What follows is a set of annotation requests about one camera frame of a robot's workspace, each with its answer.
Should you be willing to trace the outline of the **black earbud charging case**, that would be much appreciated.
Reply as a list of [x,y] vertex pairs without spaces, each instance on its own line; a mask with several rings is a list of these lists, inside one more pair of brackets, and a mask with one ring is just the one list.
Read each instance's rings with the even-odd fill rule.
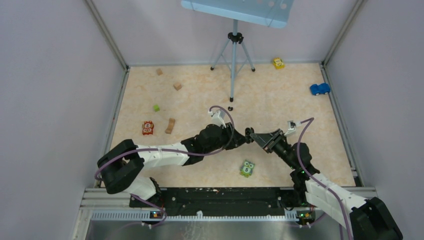
[[252,134],[254,134],[255,131],[252,127],[246,127],[245,128],[245,142],[247,144],[250,144],[254,141],[254,139],[252,138]]

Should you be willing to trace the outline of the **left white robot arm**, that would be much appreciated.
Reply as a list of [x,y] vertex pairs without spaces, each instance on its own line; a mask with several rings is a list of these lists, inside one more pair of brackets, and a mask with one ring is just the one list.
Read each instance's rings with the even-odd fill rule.
[[160,202],[160,188],[153,178],[143,179],[143,169],[167,165],[188,166],[205,156],[232,150],[246,143],[246,137],[232,123],[207,125],[199,134],[171,145],[142,146],[125,139],[97,161],[95,177],[102,181],[108,194],[135,190],[149,207]]

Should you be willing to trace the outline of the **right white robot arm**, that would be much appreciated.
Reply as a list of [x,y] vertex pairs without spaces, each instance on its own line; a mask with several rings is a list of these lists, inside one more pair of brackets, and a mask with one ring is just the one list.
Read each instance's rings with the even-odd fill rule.
[[353,240],[402,240],[404,238],[386,204],[378,197],[365,198],[330,181],[311,163],[306,143],[289,144],[281,129],[255,133],[246,128],[247,143],[275,153],[291,169],[293,200],[299,206],[313,205],[337,221]]

